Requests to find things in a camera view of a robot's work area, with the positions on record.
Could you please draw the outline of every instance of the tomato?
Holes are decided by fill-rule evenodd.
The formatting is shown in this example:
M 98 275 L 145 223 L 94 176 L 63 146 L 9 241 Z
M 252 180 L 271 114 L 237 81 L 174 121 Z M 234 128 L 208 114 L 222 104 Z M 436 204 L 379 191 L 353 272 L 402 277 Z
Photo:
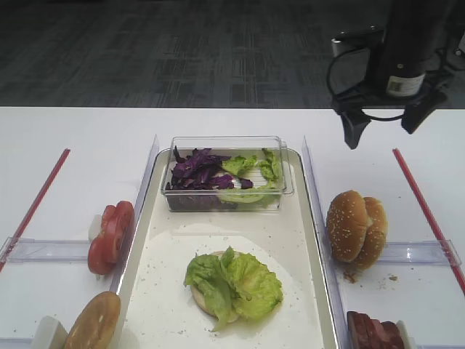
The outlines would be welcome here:
M 134 219 L 134 209 L 128 201 L 120 201 L 116 205 L 116 211 L 108 222 L 103 234 L 103 257 L 107 262 L 118 262 L 121 245 L 126 229 Z
M 96 237 L 90 245 L 87 265 L 89 270 L 97 275 L 107 275 L 115 267 L 115 263 L 107 262 L 103 258 L 104 244 L 103 237 Z
M 110 221 L 111 217 L 115 214 L 116 207 L 113 205 L 108 205 L 105 207 L 105 211 L 102 214 L 102 223 L 100 224 L 100 228 L 105 230 L 107 228 L 108 222 Z

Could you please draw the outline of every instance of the table surface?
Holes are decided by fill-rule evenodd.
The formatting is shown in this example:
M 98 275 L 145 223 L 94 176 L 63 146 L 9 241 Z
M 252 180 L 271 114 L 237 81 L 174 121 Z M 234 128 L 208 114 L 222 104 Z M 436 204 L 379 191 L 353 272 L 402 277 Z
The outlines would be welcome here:
M 371 113 L 393 116 L 399 111 Z M 399 148 L 443 233 L 465 260 L 460 221 L 465 207 L 464 129 L 463 111 L 436 111 L 413 135 L 398 121 L 373 122 L 358 149 L 351 151 L 339 117 L 330 110 L 0 108 L 0 244 L 13 235 L 65 148 L 71 149 L 70 155 L 25 238 L 86 239 L 90 222 L 105 205 L 122 198 L 134 202 L 155 135 L 160 149 L 168 148 L 175 136 L 277 135 L 298 152 L 307 138 L 323 212 L 338 193 L 358 190 L 384 202 L 389 241 L 434 240 L 392 154 Z M 450 269 L 419 271 L 432 277 L 416 284 L 414 293 L 402 287 L 403 279 L 412 278 L 409 271 L 392 270 L 398 277 L 396 287 L 386 281 L 386 273 L 376 275 L 380 273 L 376 268 L 364 276 L 387 283 L 378 293 L 363 291 L 363 281 L 360 285 L 342 281 L 350 310 L 396 321 L 396 309 L 412 302 L 403 295 L 415 294 L 416 301 L 429 309 L 408 316 L 417 343 L 465 345 L 465 333 L 458 330 L 465 324 L 464 296 Z M 47 314 L 69 329 L 90 297 L 107 287 L 108 280 L 95 282 L 86 265 L 8 263 L 0 274 L 0 306 L 2 310 L 12 302 L 14 306 L 2 311 L 0 337 L 31 337 Z M 440 295 L 434 291 L 437 287 Z M 383 297 L 400 300 L 392 306 L 384 304 Z M 443 314 L 456 326 L 432 334 L 423 326 L 431 311 L 439 314 L 438 319 L 427 321 L 442 326 Z

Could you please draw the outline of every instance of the red chopstick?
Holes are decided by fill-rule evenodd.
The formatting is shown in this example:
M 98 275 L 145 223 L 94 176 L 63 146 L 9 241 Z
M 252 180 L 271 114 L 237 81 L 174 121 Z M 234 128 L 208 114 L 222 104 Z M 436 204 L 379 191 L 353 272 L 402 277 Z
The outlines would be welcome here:
M 405 162 L 404 158 L 402 157 L 402 154 L 400 153 L 399 149 L 393 149 L 392 152 L 394 153 L 395 158 L 397 159 L 397 162 L 400 165 L 400 168 L 402 169 L 402 172 L 404 172 L 405 178 L 408 181 L 408 184 L 410 185 L 410 188 L 412 189 L 413 193 L 415 194 L 416 199 L 418 200 L 418 203 L 420 204 L 421 210 L 424 213 L 424 216 L 426 217 L 426 220 L 428 220 L 429 226 L 433 230 L 434 235 L 436 236 L 437 240 L 444 241 L 445 237 L 444 234 L 441 231 L 441 228 L 439 227 L 439 224 L 437 224 L 436 219 L 434 218 L 431 209 L 429 209 L 428 204 L 426 203 L 425 198 L 421 194 L 420 188 L 415 182 L 415 179 L 413 178 L 412 173 L 408 169 L 407 163 Z M 449 261 L 451 260 L 451 256 L 453 256 L 451 253 L 447 253 Z M 465 295 L 465 276 L 464 273 L 462 273 L 462 270 L 460 269 L 459 265 L 452 265 L 450 264 L 450 268 L 452 269 L 454 275 L 456 276 L 457 282 L 460 285 L 460 288 L 462 289 L 462 292 Z
M 37 207 L 39 207 L 39 204 L 41 203 L 42 199 L 45 196 L 45 193 L 49 190 L 50 185 L 52 185 L 53 180 L 57 176 L 59 170 L 65 163 L 66 158 L 68 157 L 69 153 L 71 150 L 65 149 L 60 158 L 58 159 L 57 163 L 53 167 L 53 170 L 50 172 L 48 178 L 46 179 L 45 183 L 42 185 L 41 190 L 37 194 L 36 198 L 34 199 L 33 203 L 31 204 L 31 207 L 29 207 L 29 210 L 26 212 L 26 215 L 24 216 L 23 220 L 21 221 L 19 227 L 17 227 L 17 230 L 15 231 L 15 234 L 13 235 L 12 240 L 9 243 L 9 246 L 7 247 L 7 250 L 5 252 L 4 257 L 7 257 L 8 254 L 14 249 L 17 240 L 21 237 L 21 235 L 24 233 L 24 230 L 28 226 L 29 222 L 31 221 L 32 216 L 37 210 Z M 0 262 L 0 271 L 3 269 L 5 266 L 6 261 L 4 260 L 3 262 Z

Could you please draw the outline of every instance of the gray carpet floor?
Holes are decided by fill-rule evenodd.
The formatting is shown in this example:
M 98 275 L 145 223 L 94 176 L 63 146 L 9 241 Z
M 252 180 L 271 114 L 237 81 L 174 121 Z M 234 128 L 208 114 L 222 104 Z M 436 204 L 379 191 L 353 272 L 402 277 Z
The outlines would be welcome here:
M 0 0 L 0 105 L 327 108 L 331 37 L 389 0 Z M 335 71 L 348 87 L 366 57 Z M 445 108 L 465 108 L 457 75 Z

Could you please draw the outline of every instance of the sesame seed bun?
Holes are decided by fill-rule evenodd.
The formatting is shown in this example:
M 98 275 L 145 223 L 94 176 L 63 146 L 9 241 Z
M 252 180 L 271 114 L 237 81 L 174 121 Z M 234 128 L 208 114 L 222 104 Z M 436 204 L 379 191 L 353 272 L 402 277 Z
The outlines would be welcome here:
M 341 193 L 331 202 L 326 226 L 336 260 L 365 270 L 380 258 L 388 227 L 380 200 L 354 190 Z
M 380 258 L 386 245 L 387 219 L 383 204 L 375 198 L 365 198 L 365 208 L 372 224 L 367 228 L 365 242 L 352 263 L 358 269 L 368 269 Z
M 365 200 L 354 190 L 340 193 L 329 206 L 326 227 L 333 257 L 352 262 L 360 253 L 368 227 Z
M 213 252 L 212 254 L 218 256 L 218 258 L 221 258 L 223 253 L 224 251 L 216 251 L 216 252 Z M 234 258 L 237 258 L 238 256 L 239 256 L 239 252 L 235 252 Z M 199 308 L 205 311 L 207 314 L 211 316 L 215 316 L 214 313 L 212 313 L 210 310 L 207 309 L 206 304 L 205 304 L 205 297 L 203 296 L 202 292 L 200 292 L 200 290 L 195 286 L 191 286 L 190 291 L 192 292 L 192 296 L 194 297 L 194 300 L 199 306 Z M 232 311 L 231 316 L 227 322 L 232 323 L 236 321 L 238 318 L 239 318 L 239 315 L 235 311 Z
M 121 300 L 116 293 L 106 291 L 95 296 L 76 319 L 64 349 L 106 349 L 120 310 Z

